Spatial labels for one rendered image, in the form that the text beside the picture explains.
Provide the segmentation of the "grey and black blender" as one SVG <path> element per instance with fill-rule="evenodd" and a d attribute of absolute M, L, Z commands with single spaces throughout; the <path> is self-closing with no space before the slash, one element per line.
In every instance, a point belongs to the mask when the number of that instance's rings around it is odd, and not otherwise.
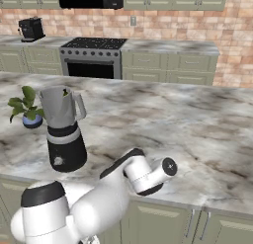
<path fill-rule="evenodd" d="M 62 173 L 80 169 L 87 151 L 78 125 L 86 118 L 82 96 L 74 92 L 39 92 L 47 123 L 47 147 L 51 167 Z"/>

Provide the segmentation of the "grey blender lid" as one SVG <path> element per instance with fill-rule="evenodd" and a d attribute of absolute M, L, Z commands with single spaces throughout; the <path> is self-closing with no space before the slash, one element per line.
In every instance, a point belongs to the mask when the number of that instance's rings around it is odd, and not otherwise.
<path fill-rule="evenodd" d="M 48 92 L 61 92 L 63 94 L 64 92 L 70 93 L 71 89 L 64 85 L 57 85 L 57 86 L 43 87 L 40 89 L 40 92 L 42 94 Z"/>

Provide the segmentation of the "green base cupboards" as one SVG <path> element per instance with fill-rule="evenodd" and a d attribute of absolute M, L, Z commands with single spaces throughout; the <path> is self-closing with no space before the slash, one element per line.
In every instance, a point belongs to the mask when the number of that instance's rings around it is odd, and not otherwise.
<path fill-rule="evenodd" d="M 211 86 L 217 55 L 197 52 L 123 51 L 123 78 L 132 81 Z"/>
<path fill-rule="evenodd" d="M 0 70 L 62 75 L 59 50 L 45 46 L 0 45 Z"/>

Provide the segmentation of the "steel range with black hob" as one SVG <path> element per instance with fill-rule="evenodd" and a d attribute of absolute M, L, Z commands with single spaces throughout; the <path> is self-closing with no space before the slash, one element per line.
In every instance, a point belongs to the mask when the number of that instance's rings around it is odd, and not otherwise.
<path fill-rule="evenodd" d="M 59 48 L 64 76 L 122 79 L 121 48 L 127 39 L 75 38 Z"/>

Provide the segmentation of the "green plant in blue pot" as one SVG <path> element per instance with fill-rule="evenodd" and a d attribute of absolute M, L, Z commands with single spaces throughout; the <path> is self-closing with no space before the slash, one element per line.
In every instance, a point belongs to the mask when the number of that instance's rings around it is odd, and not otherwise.
<path fill-rule="evenodd" d="M 35 106 L 36 91 L 30 86 L 23 86 L 22 92 L 24 98 L 10 98 L 8 106 L 12 107 L 12 115 L 9 122 L 18 114 L 22 114 L 22 122 L 24 127 L 34 129 L 42 125 L 44 118 L 43 109 Z"/>

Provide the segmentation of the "green cupboard door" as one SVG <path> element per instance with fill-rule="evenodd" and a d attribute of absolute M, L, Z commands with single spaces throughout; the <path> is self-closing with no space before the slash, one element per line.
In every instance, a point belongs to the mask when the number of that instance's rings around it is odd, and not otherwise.
<path fill-rule="evenodd" d="M 190 244 L 191 209 L 131 202 L 122 219 L 123 244 Z"/>
<path fill-rule="evenodd" d="M 7 222 L 11 223 L 12 216 L 21 207 L 23 191 L 35 180 L 18 181 L 0 178 L 0 196 L 7 210 Z"/>
<path fill-rule="evenodd" d="M 200 240 L 207 213 L 200 214 L 193 244 L 253 244 L 253 220 L 211 213 L 204 240 Z"/>

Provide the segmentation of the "black coffee machine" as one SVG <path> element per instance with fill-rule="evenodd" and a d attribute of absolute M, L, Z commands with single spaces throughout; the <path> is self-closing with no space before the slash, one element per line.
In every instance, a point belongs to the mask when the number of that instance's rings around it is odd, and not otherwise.
<path fill-rule="evenodd" d="M 23 34 L 21 42 L 33 42 L 45 37 L 42 29 L 42 19 L 39 17 L 21 20 L 19 29 Z"/>

